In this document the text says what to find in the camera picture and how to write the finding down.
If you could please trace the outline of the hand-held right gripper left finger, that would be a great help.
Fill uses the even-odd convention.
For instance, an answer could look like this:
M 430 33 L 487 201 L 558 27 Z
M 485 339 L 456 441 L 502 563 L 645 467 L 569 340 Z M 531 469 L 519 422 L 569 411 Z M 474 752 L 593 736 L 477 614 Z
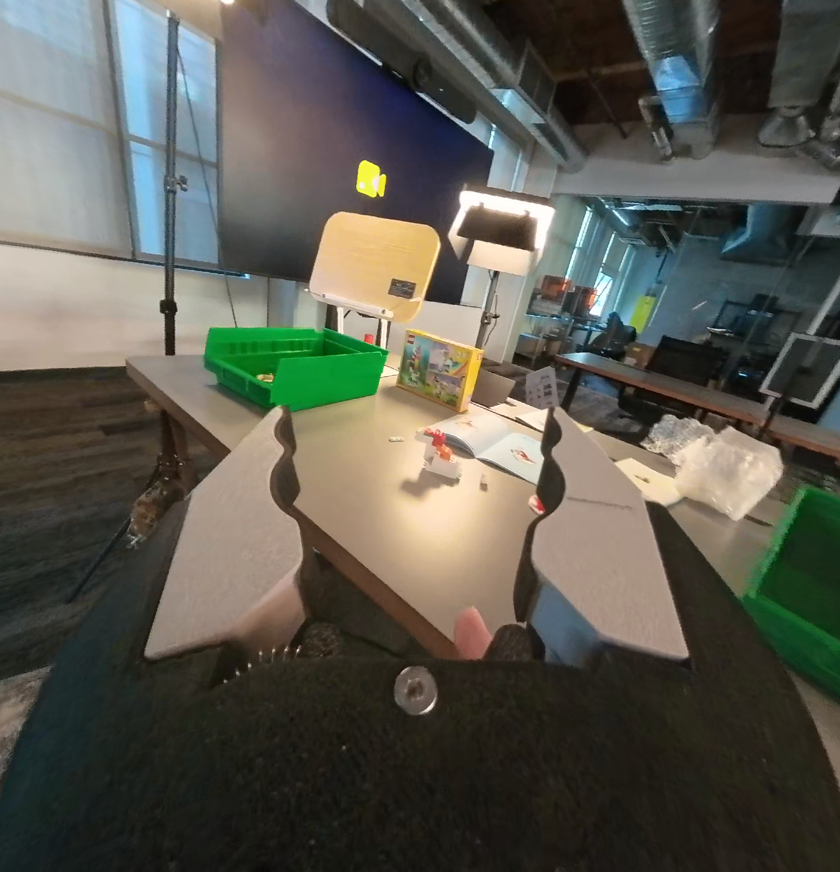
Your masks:
M 290 411 L 276 407 L 189 497 L 144 649 L 147 660 L 285 647 L 305 622 L 306 548 Z

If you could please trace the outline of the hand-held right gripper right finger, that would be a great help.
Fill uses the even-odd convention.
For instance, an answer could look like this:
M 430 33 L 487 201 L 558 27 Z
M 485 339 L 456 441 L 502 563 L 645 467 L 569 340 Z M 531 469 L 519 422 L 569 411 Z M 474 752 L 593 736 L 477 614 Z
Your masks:
M 583 667 L 603 649 L 689 659 L 672 588 L 638 487 L 560 408 L 548 411 L 514 612 L 546 663 Z

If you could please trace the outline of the white lego model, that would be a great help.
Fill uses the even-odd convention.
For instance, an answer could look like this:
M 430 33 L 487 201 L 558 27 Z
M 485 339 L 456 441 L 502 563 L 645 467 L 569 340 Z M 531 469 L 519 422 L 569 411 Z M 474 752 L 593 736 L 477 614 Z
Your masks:
M 417 441 L 424 445 L 424 469 L 431 474 L 449 481 L 459 481 L 462 466 L 452 448 L 447 443 L 446 434 L 440 429 L 423 427 L 415 434 Z

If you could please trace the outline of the yellow lego set box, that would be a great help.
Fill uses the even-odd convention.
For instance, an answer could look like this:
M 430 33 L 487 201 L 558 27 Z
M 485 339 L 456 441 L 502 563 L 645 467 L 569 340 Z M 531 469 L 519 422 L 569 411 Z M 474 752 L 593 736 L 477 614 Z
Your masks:
M 469 408 L 483 351 L 435 335 L 408 330 L 396 380 L 398 387 L 453 412 Z

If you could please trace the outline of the open instruction booklet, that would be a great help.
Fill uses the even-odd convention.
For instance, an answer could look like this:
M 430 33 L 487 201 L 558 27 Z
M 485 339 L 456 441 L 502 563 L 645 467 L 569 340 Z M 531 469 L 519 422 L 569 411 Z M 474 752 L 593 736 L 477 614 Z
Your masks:
M 437 435 L 448 449 L 458 449 L 475 460 L 494 466 L 533 485 L 537 485 L 544 463 L 538 438 L 511 430 L 508 421 L 488 411 L 464 411 L 434 425 L 418 428 L 417 441 L 429 446 L 426 464 L 433 461 L 432 443 Z

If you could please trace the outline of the clear bubble wrap bag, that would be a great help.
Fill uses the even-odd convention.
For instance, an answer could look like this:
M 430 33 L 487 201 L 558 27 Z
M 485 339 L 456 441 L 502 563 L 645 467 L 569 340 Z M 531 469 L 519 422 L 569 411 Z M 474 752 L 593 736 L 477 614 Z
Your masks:
M 669 460 L 679 496 L 697 501 L 731 520 L 741 520 L 781 480 L 779 449 L 727 426 L 713 431 L 695 419 L 664 415 L 641 442 Z

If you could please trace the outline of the small picture booklet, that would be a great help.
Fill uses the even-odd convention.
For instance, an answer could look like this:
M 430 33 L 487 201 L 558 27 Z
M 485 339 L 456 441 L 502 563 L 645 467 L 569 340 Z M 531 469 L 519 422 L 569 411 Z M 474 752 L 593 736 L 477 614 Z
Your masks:
M 545 430 L 548 418 L 548 408 L 534 408 L 513 398 L 489 407 L 489 411 L 508 420 L 515 420 L 535 431 Z

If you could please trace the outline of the dark wooden table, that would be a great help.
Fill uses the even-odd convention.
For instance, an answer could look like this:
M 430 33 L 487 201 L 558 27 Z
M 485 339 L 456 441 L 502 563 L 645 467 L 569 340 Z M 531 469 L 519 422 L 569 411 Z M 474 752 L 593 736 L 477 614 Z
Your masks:
M 553 360 L 557 366 L 576 372 L 569 382 L 566 395 L 561 403 L 565 411 L 570 409 L 582 376 L 585 373 L 592 373 L 620 386 L 628 386 L 646 391 L 657 397 L 673 399 L 686 406 L 712 412 L 723 419 L 748 426 L 761 426 L 767 419 L 767 410 L 761 403 L 714 391 L 709 387 L 697 386 L 678 378 L 645 372 L 588 352 L 556 355 Z
M 817 452 L 840 463 L 840 432 L 817 424 L 775 416 L 765 435 L 777 442 Z

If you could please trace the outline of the green plastic bin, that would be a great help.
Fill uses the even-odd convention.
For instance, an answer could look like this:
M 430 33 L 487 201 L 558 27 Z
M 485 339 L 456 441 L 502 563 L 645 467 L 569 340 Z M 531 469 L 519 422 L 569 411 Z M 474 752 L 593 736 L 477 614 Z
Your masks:
M 292 412 L 375 394 L 387 358 L 379 346 L 311 328 L 210 328 L 204 349 L 218 386 Z
M 788 667 L 840 700 L 840 496 L 796 493 L 741 603 Z

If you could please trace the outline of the white framed panel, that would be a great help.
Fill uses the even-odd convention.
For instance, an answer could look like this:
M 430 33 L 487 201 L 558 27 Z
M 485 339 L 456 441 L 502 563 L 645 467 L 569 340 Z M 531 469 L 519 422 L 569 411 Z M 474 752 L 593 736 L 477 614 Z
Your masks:
M 811 410 L 829 398 L 840 381 L 840 340 L 790 333 L 759 392 Z

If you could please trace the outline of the wooden book stand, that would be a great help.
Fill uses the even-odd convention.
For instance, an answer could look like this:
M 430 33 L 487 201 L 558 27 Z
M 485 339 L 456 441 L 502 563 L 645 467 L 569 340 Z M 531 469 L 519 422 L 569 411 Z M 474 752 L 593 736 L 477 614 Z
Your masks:
M 338 212 L 323 228 L 308 290 L 319 302 L 408 323 L 422 308 L 440 250 L 430 226 Z

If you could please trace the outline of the studio light panel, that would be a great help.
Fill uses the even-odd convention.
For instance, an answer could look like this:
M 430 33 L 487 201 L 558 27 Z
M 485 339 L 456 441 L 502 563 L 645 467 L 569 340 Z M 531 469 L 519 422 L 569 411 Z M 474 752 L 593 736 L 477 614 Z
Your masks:
M 541 259 L 555 213 L 549 199 L 465 185 L 447 238 L 462 263 L 527 277 Z

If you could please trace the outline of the black tripod pole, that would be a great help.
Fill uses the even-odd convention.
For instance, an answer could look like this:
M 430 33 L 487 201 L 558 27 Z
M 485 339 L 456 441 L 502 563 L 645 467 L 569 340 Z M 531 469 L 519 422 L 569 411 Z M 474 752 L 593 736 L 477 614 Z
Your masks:
M 177 304 L 174 294 L 175 235 L 177 194 L 185 190 L 185 179 L 176 171 L 177 145 L 177 72 L 179 61 L 180 19 L 167 12 L 166 94 L 164 120 L 164 293 L 160 311 L 164 318 L 164 354 L 175 355 Z

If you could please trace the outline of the large window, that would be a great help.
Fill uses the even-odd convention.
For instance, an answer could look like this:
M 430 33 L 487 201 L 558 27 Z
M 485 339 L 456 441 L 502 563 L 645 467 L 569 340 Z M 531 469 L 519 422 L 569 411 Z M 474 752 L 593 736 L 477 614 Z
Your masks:
M 0 1 L 0 244 L 163 261 L 170 15 L 175 259 L 217 267 L 217 47 L 176 2 Z

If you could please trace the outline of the silver ventilation duct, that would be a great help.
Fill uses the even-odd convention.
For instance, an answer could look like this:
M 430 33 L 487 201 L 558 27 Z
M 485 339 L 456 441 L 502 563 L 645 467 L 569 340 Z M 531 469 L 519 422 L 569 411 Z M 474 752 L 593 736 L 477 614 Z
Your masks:
M 704 159 L 720 129 L 716 79 L 716 1 L 624 1 L 632 35 L 653 91 L 639 98 L 641 116 L 662 164 Z
M 764 151 L 840 173 L 840 1 L 781 2 Z

